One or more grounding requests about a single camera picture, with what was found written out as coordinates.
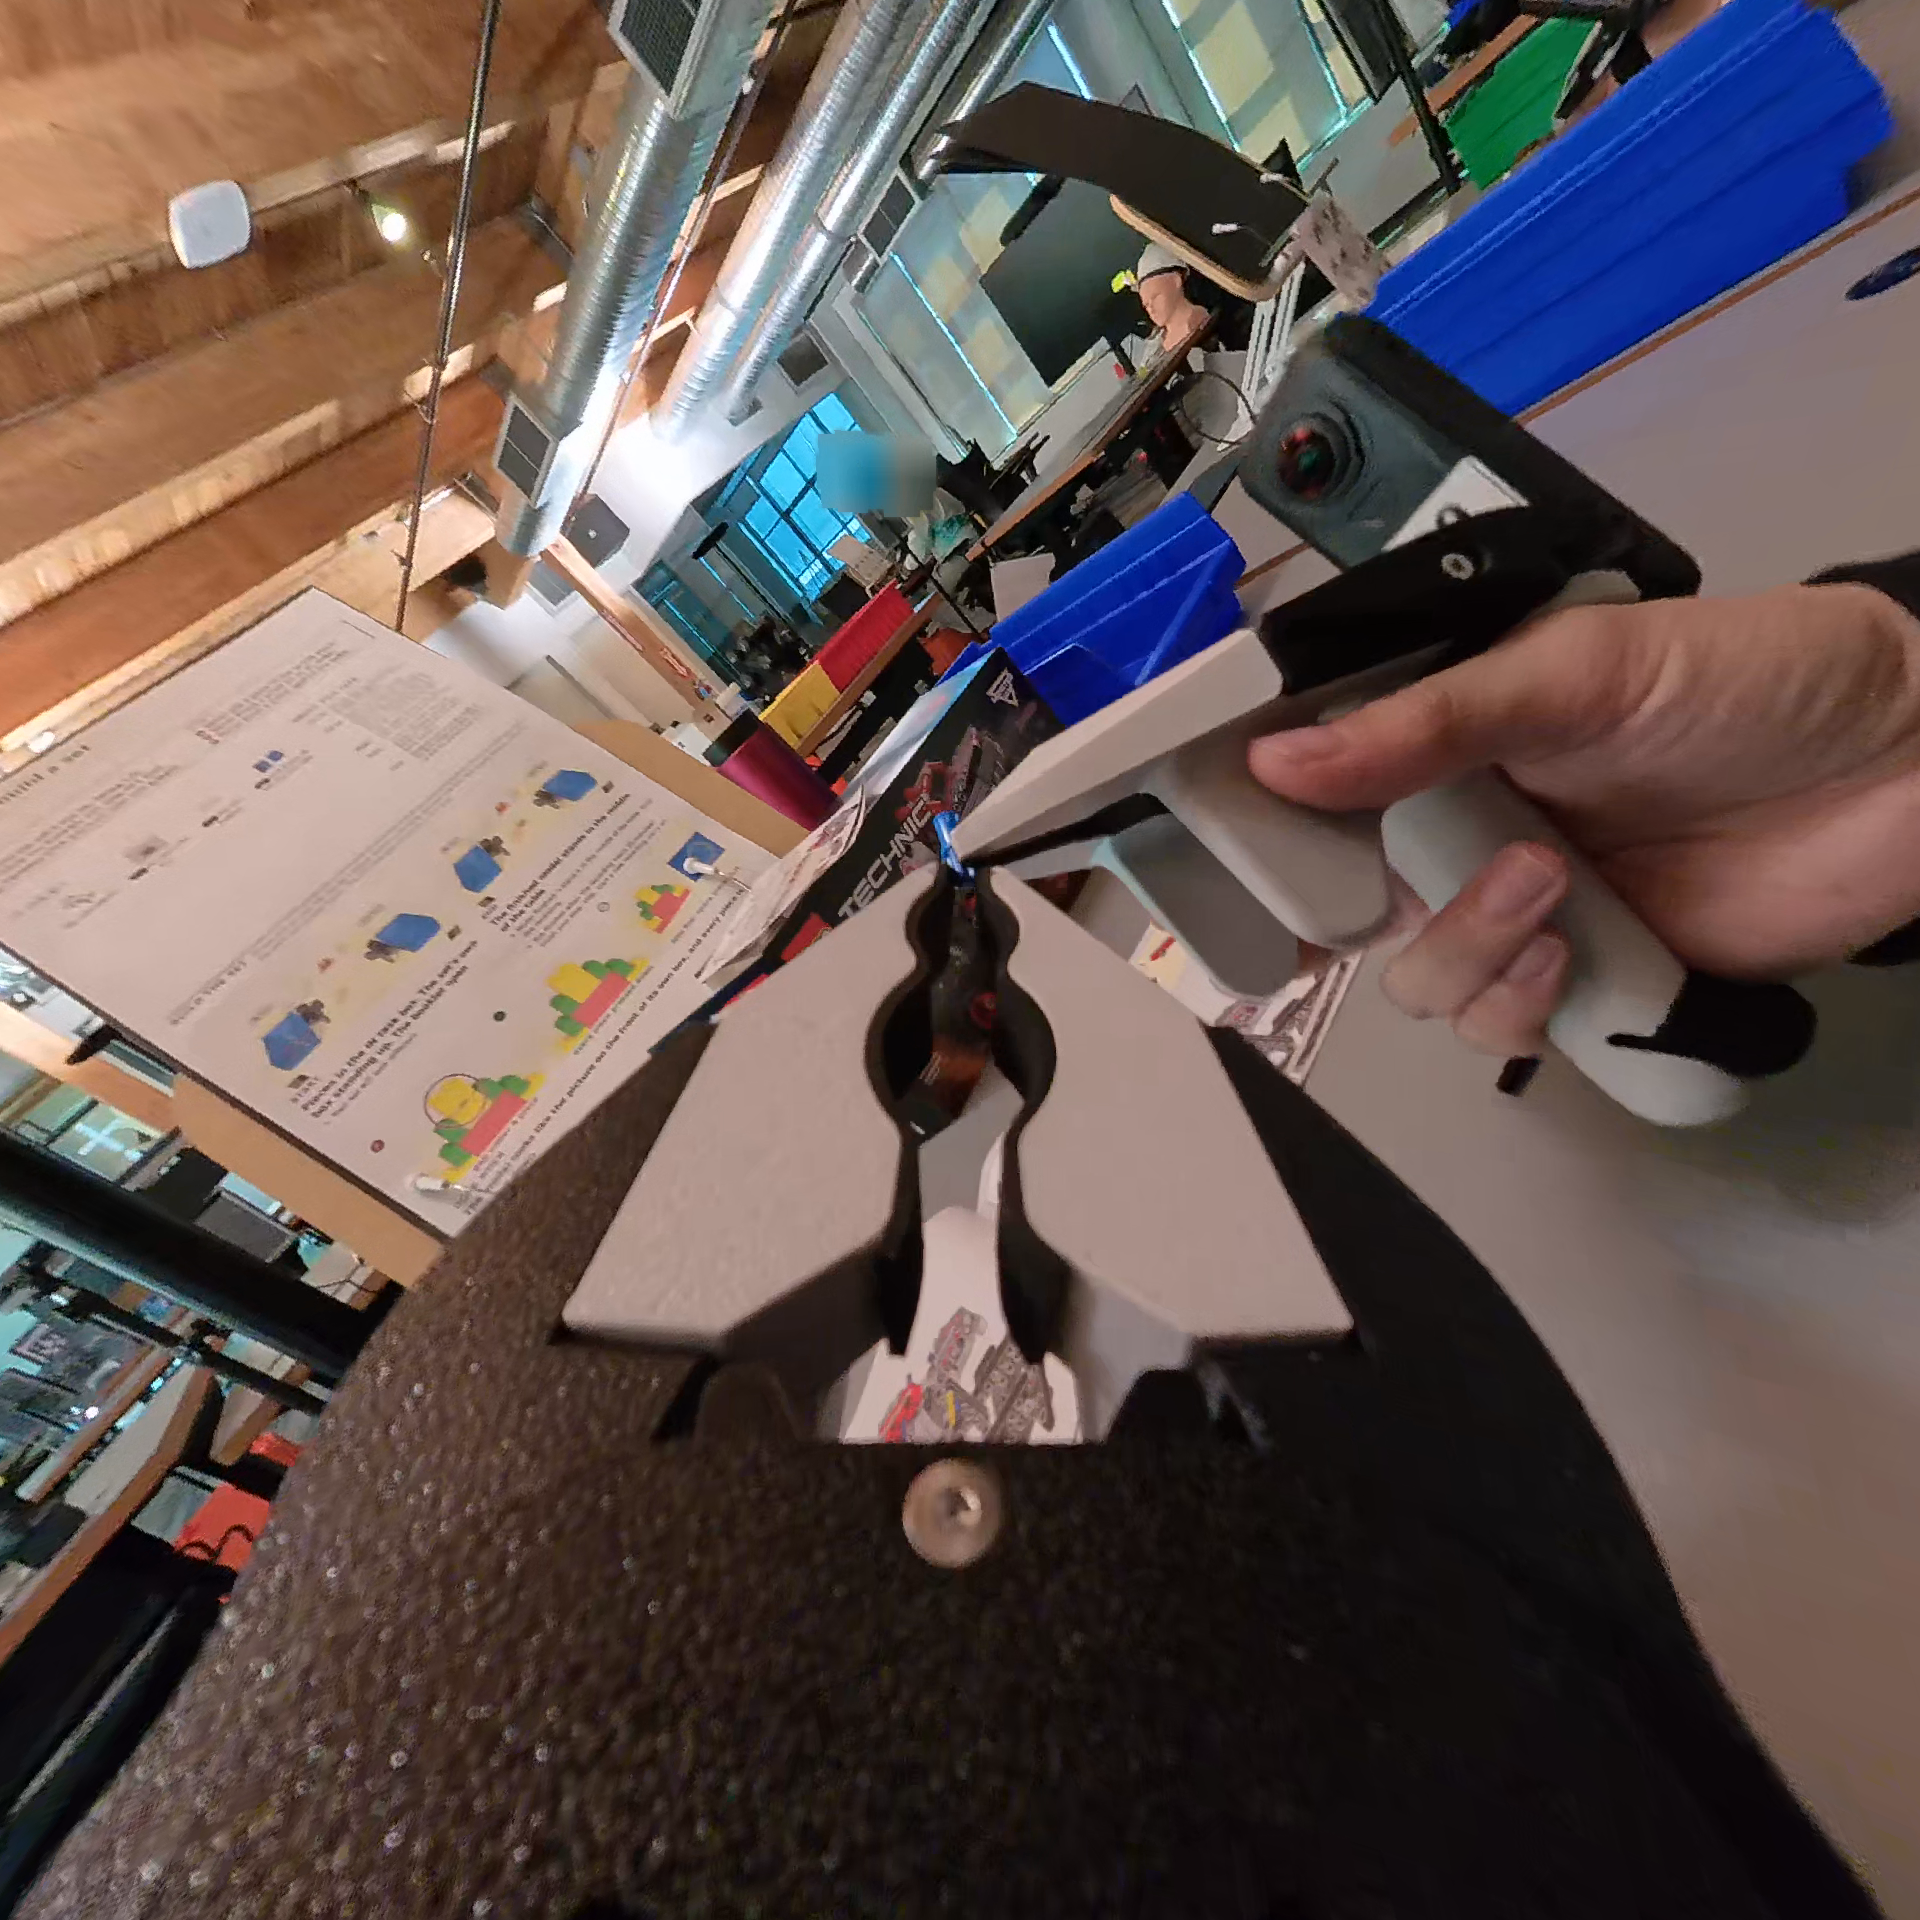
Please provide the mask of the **person's right forearm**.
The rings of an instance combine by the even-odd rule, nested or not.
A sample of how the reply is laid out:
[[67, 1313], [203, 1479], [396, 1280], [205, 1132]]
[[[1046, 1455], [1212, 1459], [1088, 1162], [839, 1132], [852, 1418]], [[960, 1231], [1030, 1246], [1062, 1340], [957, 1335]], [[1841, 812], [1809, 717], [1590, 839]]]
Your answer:
[[[1831, 566], [1809, 577], [1809, 586], [1861, 586], [1884, 594], [1891, 603], [1916, 620], [1916, 552], [1896, 560]], [[1915, 967], [1916, 963], [1916, 919], [1889, 932], [1882, 940], [1847, 955], [1853, 967]]]

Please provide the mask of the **black toy set box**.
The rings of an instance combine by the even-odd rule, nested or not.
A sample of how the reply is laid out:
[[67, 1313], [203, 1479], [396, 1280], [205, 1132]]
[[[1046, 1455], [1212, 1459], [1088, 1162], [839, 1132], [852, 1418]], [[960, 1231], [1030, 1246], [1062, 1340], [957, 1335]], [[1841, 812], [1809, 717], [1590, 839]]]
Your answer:
[[839, 809], [728, 907], [702, 947], [683, 1028], [711, 1024], [902, 880], [941, 864], [941, 816], [971, 816], [1062, 719], [1005, 647], [973, 647], [925, 692], [844, 795]]

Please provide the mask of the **red storage bin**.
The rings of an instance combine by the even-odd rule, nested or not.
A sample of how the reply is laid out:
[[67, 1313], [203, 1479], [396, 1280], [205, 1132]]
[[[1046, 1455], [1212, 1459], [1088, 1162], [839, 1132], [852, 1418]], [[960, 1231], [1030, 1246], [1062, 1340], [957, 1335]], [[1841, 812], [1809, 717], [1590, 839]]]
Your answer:
[[887, 583], [828, 634], [812, 663], [846, 692], [912, 617], [914, 600]]

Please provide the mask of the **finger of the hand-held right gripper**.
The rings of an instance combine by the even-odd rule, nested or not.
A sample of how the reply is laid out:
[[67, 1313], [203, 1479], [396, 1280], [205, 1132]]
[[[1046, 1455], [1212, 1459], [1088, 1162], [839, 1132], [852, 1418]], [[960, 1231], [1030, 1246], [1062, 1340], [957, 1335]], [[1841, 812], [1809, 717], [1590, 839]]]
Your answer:
[[1292, 692], [1251, 627], [1034, 749], [957, 830], [973, 873], [1093, 868], [1110, 830], [1192, 830], [1300, 947], [1372, 943], [1394, 919], [1376, 812], [1282, 805], [1251, 744], [1387, 692], [1387, 674]]
[[1110, 830], [1088, 854], [1220, 992], [1279, 995], [1300, 975], [1300, 938], [1192, 830]]

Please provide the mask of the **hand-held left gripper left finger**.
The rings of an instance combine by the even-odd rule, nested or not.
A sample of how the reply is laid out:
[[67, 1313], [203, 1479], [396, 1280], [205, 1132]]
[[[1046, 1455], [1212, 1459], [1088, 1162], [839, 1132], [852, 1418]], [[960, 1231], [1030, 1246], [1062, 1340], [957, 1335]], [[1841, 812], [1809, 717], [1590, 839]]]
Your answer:
[[957, 889], [902, 880], [705, 1031], [563, 1310], [572, 1335], [691, 1360], [902, 1351], [920, 1303], [920, 1140]]

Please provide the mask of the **dark monitor screen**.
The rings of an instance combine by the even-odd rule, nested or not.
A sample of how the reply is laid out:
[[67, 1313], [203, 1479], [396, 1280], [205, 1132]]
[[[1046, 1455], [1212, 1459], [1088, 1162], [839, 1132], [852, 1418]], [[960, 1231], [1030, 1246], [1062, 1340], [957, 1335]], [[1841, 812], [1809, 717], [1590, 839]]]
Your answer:
[[1002, 230], [983, 293], [1051, 390], [1093, 350], [1123, 357], [1148, 337], [1137, 279], [1146, 237], [1120, 219], [1107, 189], [1041, 181]]

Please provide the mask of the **large blue storage bin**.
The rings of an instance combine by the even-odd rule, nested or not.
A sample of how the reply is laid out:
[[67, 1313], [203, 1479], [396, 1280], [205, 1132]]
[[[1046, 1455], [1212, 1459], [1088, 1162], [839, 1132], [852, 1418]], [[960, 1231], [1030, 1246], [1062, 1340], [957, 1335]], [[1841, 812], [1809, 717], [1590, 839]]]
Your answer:
[[1831, 12], [1729, 5], [1377, 285], [1377, 322], [1507, 414], [1847, 216], [1894, 139]]

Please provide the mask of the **silver ventilation duct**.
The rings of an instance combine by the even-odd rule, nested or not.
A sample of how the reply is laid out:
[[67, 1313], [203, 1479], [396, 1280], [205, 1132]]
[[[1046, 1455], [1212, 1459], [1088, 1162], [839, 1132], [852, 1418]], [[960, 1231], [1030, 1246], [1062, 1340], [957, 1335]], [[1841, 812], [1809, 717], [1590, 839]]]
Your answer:
[[746, 426], [955, 72], [1014, 5], [844, 5], [803, 100], [649, 409], [660, 445]]
[[596, 160], [545, 369], [515, 384], [493, 455], [505, 485], [497, 538], [515, 560], [563, 535], [772, 16], [775, 5], [608, 11], [629, 74]]

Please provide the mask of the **black metal railing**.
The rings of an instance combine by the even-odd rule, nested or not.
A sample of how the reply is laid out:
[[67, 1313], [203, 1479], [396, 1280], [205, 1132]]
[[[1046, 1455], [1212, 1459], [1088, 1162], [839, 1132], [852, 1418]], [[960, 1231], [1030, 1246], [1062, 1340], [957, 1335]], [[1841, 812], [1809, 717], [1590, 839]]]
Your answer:
[[403, 1303], [385, 1280], [360, 1310], [293, 1280], [244, 1247], [160, 1211], [151, 1200], [2, 1137], [2, 1220], [77, 1262], [165, 1295], [251, 1335], [315, 1376], [341, 1378]]

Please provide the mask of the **black and tan panel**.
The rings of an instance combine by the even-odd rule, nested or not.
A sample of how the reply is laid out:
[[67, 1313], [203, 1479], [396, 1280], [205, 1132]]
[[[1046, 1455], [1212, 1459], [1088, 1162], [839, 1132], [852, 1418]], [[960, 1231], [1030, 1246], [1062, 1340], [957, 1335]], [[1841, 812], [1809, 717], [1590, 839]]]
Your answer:
[[1319, 261], [1308, 197], [1269, 164], [1165, 118], [1015, 85], [937, 131], [937, 178], [1062, 178], [1105, 193], [1117, 219], [1240, 300], [1269, 300]]

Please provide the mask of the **black toy brick part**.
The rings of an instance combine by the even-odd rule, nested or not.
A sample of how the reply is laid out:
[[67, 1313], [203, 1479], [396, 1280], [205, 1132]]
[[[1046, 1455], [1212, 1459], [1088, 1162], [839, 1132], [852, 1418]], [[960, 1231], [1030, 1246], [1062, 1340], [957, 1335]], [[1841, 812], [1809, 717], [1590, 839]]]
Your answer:
[[925, 955], [930, 1051], [899, 1114], [919, 1140], [933, 1140], [963, 1118], [994, 1061], [997, 952], [971, 881], [957, 881], [937, 907]]

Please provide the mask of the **grey desk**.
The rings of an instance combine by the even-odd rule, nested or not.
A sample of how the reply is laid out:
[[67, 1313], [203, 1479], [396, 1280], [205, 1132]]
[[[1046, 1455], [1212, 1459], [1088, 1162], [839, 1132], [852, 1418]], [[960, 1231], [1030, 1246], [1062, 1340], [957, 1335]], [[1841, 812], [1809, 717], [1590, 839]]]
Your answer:
[[[1710, 594], [1916, 546], [1916, 181], [1524, 426]], [[1524, 1098], [1363, 959], [1306, 1090], [1502, 1280], [1617, 1449], [1722, 1679], [1916, 1916], [1916, 970], [1806, 984], [1819, 1045], [1729, 1126], [1557, 1061]]]

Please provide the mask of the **person's right hand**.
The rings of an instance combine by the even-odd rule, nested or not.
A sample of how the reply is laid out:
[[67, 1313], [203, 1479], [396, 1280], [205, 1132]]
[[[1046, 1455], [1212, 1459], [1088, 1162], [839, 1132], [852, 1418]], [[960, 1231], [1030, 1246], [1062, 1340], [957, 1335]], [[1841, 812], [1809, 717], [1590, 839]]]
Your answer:
[[1916, 620], [1861, 586], [1557, 612], [1251, 744], [1279, 802], [1502, 773], [1691, 970], [1782, 979], [1916, 919]]

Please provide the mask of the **white ceiling access point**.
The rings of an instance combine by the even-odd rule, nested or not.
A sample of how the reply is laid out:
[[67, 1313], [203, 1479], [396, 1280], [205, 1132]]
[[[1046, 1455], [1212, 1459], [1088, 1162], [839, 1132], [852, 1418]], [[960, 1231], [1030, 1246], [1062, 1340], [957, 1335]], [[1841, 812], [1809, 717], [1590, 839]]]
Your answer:
[[183, 271], [225, 266], [251, 248], [251, 200], [237, 181], [203, 181], [169, 197], [168, 241]]

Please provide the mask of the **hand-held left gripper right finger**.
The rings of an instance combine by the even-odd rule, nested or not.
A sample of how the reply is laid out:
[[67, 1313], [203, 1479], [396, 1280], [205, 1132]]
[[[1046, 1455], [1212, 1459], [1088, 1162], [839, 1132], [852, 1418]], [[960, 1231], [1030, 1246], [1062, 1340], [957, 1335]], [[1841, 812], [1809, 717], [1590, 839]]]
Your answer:
[[1355, 1325], [1220, 1054], [1030, 881], [981, 876], [997, 952], [1000, 1303], [1030, 1360], [1189, 1366]]

